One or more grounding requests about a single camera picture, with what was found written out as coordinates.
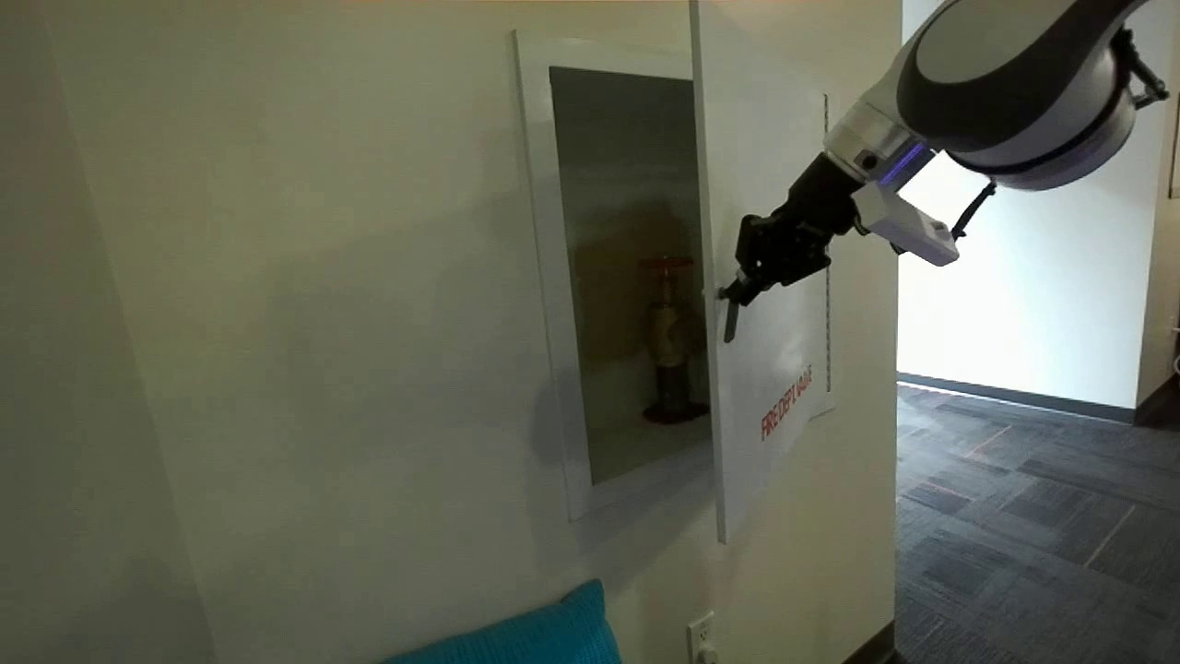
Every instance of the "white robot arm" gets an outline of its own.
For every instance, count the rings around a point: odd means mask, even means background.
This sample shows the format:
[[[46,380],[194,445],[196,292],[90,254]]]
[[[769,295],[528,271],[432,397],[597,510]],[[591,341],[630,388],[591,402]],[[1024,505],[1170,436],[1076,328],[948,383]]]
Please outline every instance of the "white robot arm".
[[[997,183],[1058,189],[1114,159],[1136,110],[1170,94],[1125,30],[1142,3],[948,0],[843,116],[791,199],[771,216],[741,216],[741,271],[718,292],[731,300],[727,338],[738,305],[827,270],[827,244],[849,227],[948,264]],[[899,199],[936,150],[994,178],[954,227]]]

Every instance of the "tiled floor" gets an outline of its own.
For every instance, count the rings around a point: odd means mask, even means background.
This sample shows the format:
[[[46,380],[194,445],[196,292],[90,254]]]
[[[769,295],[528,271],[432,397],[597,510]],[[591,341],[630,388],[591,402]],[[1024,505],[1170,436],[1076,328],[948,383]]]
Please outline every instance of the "tiled floor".
[[[1180,415],[899,392],[910,664],[1180,664]]]

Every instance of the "open cabinet door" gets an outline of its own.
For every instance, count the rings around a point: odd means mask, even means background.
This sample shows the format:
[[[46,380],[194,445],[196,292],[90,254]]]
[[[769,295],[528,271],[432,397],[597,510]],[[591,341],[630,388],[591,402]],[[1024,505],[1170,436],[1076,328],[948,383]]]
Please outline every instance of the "open cabinet door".
[[[734,280],[738,226],[771,214],[823,150],[823,94],[760,51],[718,0],[693,0],[700,227],[710,286]],[[808,421],[832,407],[827,271],[771,286],[741,308],[738,338],[725,341],[727,305],[710,305],[718,539],[757,510],[776,469]]]

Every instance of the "blue object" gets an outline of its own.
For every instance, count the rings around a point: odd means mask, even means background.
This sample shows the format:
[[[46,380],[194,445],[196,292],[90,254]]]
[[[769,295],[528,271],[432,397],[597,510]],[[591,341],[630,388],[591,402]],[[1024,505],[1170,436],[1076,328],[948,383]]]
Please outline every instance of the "blue object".
[[[621,664],[621,644],[607,623],[607,591],[594,578],[554,605],[454,633],[389,664]]]

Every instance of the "robotic arm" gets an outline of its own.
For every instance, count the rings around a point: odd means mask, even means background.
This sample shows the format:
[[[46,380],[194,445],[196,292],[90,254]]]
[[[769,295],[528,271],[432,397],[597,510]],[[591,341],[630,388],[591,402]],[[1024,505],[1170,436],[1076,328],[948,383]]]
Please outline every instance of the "robotic arm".
[[[718,292],[731,303],[727,338],[738,305],[827,270],[827,244],[849,227],[948,264],[997,183],[1044,193],[1114,159],[1136,110],[1170,94],[1125,30],[1142,3],[948,0],[843,116],[791,199],[771,216],[741,216],[741,271]],[[954,227],[899,199],[936,150],[994,178]]]

